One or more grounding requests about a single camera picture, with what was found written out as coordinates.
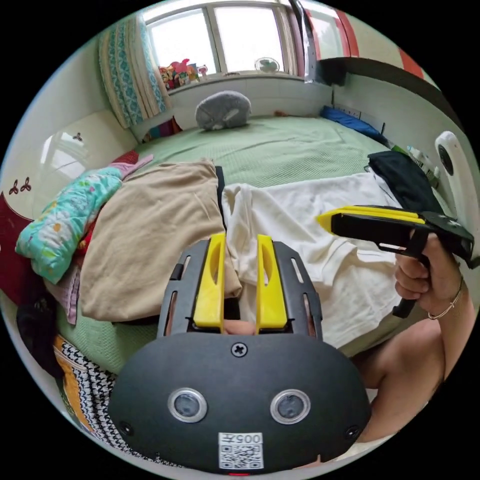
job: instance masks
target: green bedsheet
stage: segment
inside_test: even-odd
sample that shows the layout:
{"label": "green bedsheet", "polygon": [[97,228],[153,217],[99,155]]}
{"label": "green bedsheet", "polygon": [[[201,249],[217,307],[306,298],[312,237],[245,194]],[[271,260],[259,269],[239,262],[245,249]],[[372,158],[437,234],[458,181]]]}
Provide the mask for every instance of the green bedsheet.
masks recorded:
{"label": "green bedsheet", "polygon": [[368,163],[368,154],[383,150],[375,140],[333,121],[293,117],[256,118],[232,130],[187,130],[136,148],[140,157],[153,154],[154,164],[211,158],[222,167],[226,185],[259,188],[356,174]]}
{"label": "green bedsheet", "polygon": [[[154,165],[211,158],[222,166],[226,185],[247,183],[261,188],[361,173],[368,154],[385,149],[330,120],[281,117],[253,119],[248,126],[232,130],[188,130],[139,145],[136,150],[141,158],[153,154]],[[80,309],[75,326],[67,322],[62,308],[57,323],[65,339],[113,373],[157,335],[155,325],[113,325],[86,318]]]}

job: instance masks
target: wrist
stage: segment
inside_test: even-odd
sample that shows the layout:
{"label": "wrist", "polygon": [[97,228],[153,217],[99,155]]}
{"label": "wrist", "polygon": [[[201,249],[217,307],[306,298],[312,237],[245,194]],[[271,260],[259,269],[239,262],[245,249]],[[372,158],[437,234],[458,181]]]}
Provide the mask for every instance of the wrist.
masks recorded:
{"label": "wrist", "polygon": [[464,303],[468,297],[469,292],[464,279],[462,278],[458,290],[451,298],[439,299],[438,301],[432,303],[429,311],[427,312],[428,316],[438,317],[443,316],[442,314],[449,315],[455,309],[458,309],[458,306],[460,306],[461,303]]}

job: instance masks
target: curtain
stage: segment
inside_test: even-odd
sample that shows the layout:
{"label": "curtain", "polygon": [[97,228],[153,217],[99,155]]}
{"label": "curtain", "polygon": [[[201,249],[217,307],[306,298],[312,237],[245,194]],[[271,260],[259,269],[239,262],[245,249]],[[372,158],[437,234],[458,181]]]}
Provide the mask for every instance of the curtain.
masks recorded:
{"label": "curtain", "polygon": [[106,94],[123,128],[172,107],[140,15],[104,31],[99,38],[98,57]]}

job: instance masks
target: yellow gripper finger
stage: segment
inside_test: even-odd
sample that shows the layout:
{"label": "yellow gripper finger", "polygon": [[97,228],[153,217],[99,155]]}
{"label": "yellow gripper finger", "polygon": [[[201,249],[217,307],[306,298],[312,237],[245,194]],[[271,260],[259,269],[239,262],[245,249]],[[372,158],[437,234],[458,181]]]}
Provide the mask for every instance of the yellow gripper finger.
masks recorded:
{"label": "yellow gripper finger", "polygon": [[287,311],[272,239],[258,235],[257,240],[256,332],[259,333],[263,329],[283,329]]}
{"label": "yellow gripper finger", "polygon": [[210,237],[193,321],[201,329],[220,329],[224,332],[226,234]]}
{"label": "yellow gripper finger", "polygon": [[404,210],[396,210],[388,207],[376,206],[345,206],[335,210],[328,211],[316,217],[316,221],[328,233],[332,232],[332,217],[335,215],[363,215],[365,217],[385,218],[387,220],[401,220],[414,224],[425,224],[425,220],[419,217],[417,213]]}

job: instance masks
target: window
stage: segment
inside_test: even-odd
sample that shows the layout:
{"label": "window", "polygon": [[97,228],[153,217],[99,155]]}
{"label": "window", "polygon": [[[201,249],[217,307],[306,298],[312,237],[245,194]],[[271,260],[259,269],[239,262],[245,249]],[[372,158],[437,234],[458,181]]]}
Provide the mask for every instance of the window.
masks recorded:
{"label": "window", "polygon": [[280,0],[166,0],[143,12],[159,66],[189,59],[208,76],[256,72],[262,57],[297,74],[292,32]]}
{"label": "window", "polygon": [[150,29],[151,43],[159,66],[190,59],[216,73],[214,52],[204,12],[201,9],[168,16]]}
{"label": "window", "polygon": [[284,72],[282,45],[271,8],[215,8],[225,65],[228,72],[255,70],[262,57],[275,59]]}
{"label": "window", "polygon": [[332,59],[343,57],[344,51],[336,21],[339,16],[329,6],[311,0],[299,0],[301,6],[308,11],[310,20],[318,38],[320,58]]}

